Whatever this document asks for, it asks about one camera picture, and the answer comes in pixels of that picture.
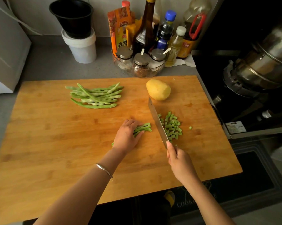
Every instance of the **spice jar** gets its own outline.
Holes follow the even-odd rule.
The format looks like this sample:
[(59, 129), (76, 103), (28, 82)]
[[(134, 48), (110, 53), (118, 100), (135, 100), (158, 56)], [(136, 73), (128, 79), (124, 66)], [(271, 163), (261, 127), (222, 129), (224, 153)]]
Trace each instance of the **spice jar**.
[(162, 64), (165, 63), (165, 58), (166, 54), (163, 54), (164, 51), (162, 49), (153, 49), (151, 54), (150, 54), (150, 62), (149, 62), (149, 67), (156, 68), (161, 66)]
[(134, 57), (134, 72), (137, 77), (146, 77), (149, 69), (150, 56), (148, 54), (137, 53)]
[(123, 70), (130, 70), (133, 62), (132, 50), (127, 46), (121, 46), (116, 52), (119, 58), (118, 66)]

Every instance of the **red bottle cap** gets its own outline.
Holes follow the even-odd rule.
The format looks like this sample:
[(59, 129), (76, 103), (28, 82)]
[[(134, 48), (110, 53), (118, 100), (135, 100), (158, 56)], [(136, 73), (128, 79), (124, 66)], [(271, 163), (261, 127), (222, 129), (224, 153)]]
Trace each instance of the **red bottle cap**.
[(124, 0), (124, 1), (121, 2), (121, 5), (122, 5), (122, 7), (126, 7), (126, 6), (130, 7), (130, 2), (127, 1), (127, 0)]

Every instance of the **kitchen knife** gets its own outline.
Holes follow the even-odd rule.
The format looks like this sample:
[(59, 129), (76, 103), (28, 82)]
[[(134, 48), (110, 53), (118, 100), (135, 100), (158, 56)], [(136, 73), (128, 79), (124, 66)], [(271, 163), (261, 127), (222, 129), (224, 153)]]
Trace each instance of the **kitchen knife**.
[(167, 149), (167, 143), (166, 143), (166, 141), (168, 140), (168, 137), (167, 137), (167, 135), (166, 135), (166, 132), (165, 132), (165, 130), (164, 130), (164, 127), (163, 127), (163, 125), (162, 125), (162, 123), (161, 123), (161, 120), (160, 120), (160, 118), (159, 118), (159, 116), (158, 116), (158, 113), (157, 113), (157, 111), (156, 111), (156, 108), (154, 107), (154, 105), (153, 105), (153, 103), (152, 103), (150, 97), (149, 97), (149, 99), (148, 99), (148, 107), (149, 107), (149, 109), (150, 109), (150, 112), (151, 112), (152, 117), (154, 118), (154, 123), (155, 123), (156, 126), (157, 126), (157, 129), (158, 129), (159, 134), (160, 134), (160, 136), (161, 136), (161, 138), (162, 138), (162, 141), (163, 141), (163, 143), (164, 143), (164, 145), (165, 145), (165, 148)]

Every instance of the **bracelet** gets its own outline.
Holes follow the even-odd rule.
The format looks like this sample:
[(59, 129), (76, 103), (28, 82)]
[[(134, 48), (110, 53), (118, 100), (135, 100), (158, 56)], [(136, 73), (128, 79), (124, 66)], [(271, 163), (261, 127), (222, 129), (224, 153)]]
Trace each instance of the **bracelet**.
[(103, 166), (100, 166), (99, 164), (95, 164), (96, 166), (98, 166), (100, 169), (102, 169), (102, 170), (104, 170), (105, 172), (107, 172), (107, 174), (111, 177), (111, 178), (113, 178), (113, 175), (110, 173), (110, 172), (108, 172)]

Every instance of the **person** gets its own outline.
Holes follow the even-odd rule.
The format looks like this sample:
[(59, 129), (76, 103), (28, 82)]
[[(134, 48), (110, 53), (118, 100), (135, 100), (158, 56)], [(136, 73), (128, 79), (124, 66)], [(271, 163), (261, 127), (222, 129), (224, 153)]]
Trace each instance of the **person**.
[[(34, 225), (86, 225), (105, 190), (110, 175), (137, 144), (144, 131), (133, 137), (133, 131), (142, 125), (136, 120), (125, 120), (114, 139), (114, 145), (94, 166), (64, 195), (41, 215)], [(167, 141), (167, 158), (175, 177), (194, 198), (207, 225), (235, 224), (200, 181), (190, 156)]]

